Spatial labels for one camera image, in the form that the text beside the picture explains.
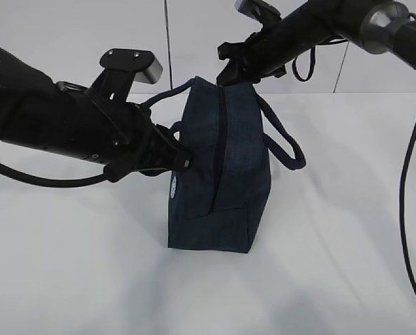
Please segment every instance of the white table surface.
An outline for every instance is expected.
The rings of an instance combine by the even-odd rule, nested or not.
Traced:
[[[169,174],[74,191],[0,177],[0,335],[416,335],[398,224],[416,94],[264,97],[308,167],[272,159],[249,255],[166,248]],[[154,119],[170,125],[185,99]],[[57,178],[102,168],[4,144],[0,161]],[[416,273],[416,150],[406,218]]]

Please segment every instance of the white wall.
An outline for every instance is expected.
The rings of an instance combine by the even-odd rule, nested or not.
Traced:
[[[174,83],[195,75],[214,81],[225,65],[217,57],[224,41],[240,42],[260,25],[235,11],[234,0],[170,0],[170,41]],[[298,0],[270,1],[283,15]],[[416,12],[416,0],[405,0]],[[163,0],[0,0],[0,46],[45,71],[54,81],[90,85],[101,71],[98,62],[112,47],[152,50],[165,72],[159,84],[135,84],[135,93],[169,88],[168,46]],[[289,74],[265,80],[261,93],[331,93],[345,45],[319,47],[315,75],[308,83]],[[309,55],[300,57],[305,74]],[[416,72],[391,54],[373,56],[351,45],[338,92],[416,92]]]
[[[169,89],[163,2],[157,0],[0,0],[0,47],[57,82],[89,86],[101,73],[101,56],[118,47],[151,50],[165,69],[154,86]]]

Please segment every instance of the dark blue bag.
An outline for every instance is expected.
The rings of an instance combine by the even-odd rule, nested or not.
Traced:
[[[183,118],[171,129],[194,155],[187,172],[172,173],[169,247],[248,253],[269,197],[270,150],[284,166],[306,160],[252,84],[218,87],[196,77],[142,106],[191,88]],[[291,158],[264,134],[261,110],[295,153]]]

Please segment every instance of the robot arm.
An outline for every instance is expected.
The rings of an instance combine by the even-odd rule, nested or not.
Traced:
[[[243,43],[224,43],[219,47],[220,59],[230,60],[218,76],[221,85],[281,77],[286,74],[286,63],[337,37],[371,54],[392,52],[416,70],[416,20],[412,20],[402,3],[308,0],[284,19],[262,0],[239,0],[236,7],[261,22],[263,28]]]
[[[0,48],[0,141],[104,164],[116,182],[139,171],[183,171],[191,155],[151,111],[126,99],[133,80],[155,83],[161,65],[142,50],[110,50],[91,87],[54,84]]]

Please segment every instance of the bag handle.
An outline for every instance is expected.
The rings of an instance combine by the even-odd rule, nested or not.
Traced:
[[[270,105],[267,103],[267,101],[265,101],[257,94],[256,98],[258,100],[258,105],[264,113],[265,117],[292,147],[295,158],[290,157],[289,154],[285,152],[285,150],[281,148],[281,146],[267,134],[264,134],[263,137],[265,146],[273,153],[278,161],[280,161],[289,170],[295,171],[304,168],[306,166],[306,158],[304,157],[303,151],[301,150],[301,147],[298,145],[297,141],[295,141],[295,139],[290,136],[284,129],[283,124],[281,121],[279,121],[278,117]]]
[[[176,87],[175,89],[171,89],[169,91],[157,94],[156,96],[153,96],[149,100],[142,103],[140,105],[140,108],[150,109],[153,105],[155,105],[159,101],[162,101],[162,100],[167,99],[167,98],[171,98],[172,96],[176,96],[180,93],[185,92],[187,89],[189,89],[190,87],[192,87],[194,85],[194,82],[195,82],[195,78],[190,79],[185,84],[183,84],[179,87]]]

